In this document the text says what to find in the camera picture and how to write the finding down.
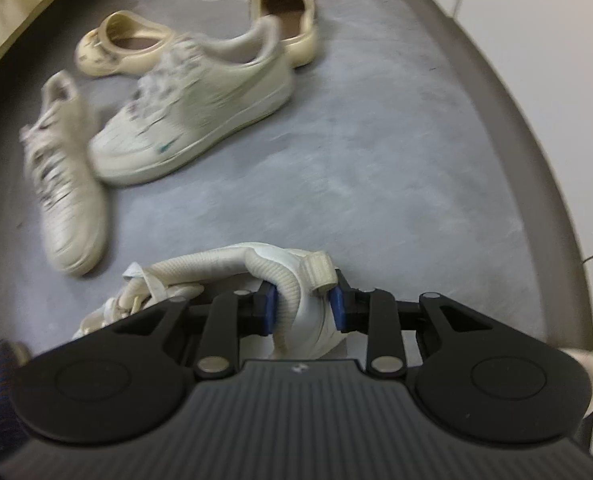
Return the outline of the white sneaker middle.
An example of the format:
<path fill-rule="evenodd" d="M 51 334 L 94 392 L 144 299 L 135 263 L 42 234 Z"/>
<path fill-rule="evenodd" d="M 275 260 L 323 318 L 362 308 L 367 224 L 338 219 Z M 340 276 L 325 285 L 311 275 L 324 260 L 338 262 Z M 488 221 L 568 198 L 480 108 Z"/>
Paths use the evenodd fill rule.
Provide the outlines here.
<path fill-rule="evenodd" d="M 87 154 L 98 132 L 97 115 L 65 70 L 44 83 L 39 118 L 20 130 L 47 258 L 57 271 L 71 276 L 90 272 L 108 244 L 108 200 Z"/>

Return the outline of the white sneaker large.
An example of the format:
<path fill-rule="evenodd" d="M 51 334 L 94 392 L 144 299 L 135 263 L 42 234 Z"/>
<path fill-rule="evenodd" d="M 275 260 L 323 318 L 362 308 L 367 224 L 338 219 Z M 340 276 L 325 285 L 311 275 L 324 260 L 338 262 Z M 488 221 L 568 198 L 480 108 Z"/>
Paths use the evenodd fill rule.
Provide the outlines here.
<path fill-rule="evenodd" d="M 248 284 L 277 287 L 278 306 L 272 342 L 248 344 L 252 359 L 316 360 L 345 338 L 334 324 L 328 293 L 339 284 L 326 252 L 244 242 L 159 261 L 132 263 L 120 292 L 80 322 L 76 339 L 173 297 L 198 298 L 208 286 L 242 278 Z"/>

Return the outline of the cream clog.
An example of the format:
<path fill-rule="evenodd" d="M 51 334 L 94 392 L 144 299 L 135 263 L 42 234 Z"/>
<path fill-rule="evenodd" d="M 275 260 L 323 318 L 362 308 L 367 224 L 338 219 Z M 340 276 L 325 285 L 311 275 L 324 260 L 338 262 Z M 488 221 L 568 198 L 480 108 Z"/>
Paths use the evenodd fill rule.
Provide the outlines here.
<path fill-rule="evenodd" d="M 281 44 L 293 68 L 315 61 L 319 48 L 316 0 L 250 0 L 253 22 L 266 15 L 278 18 Z"/>
<path fill-rule="evenodd" d="M 176 36 L 174 29 L 134 12 L 116 11 L 80 39 L 74 61 L 92 78 L 140 77 L 159 63 Z"/>

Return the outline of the white sneaker upright centre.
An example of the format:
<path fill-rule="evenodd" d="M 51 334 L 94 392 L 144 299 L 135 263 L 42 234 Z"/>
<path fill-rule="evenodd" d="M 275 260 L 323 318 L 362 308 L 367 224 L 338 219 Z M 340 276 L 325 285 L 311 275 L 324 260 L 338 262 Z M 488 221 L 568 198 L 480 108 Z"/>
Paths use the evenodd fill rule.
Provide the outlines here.
<path fill-rule="evenodd" d="M 272 15 L 232 39 L 178 36 L 89 142 L 96 176 L 121 186 L 165 177 L 274 114 L 294 91 L 281 39 Z"/>

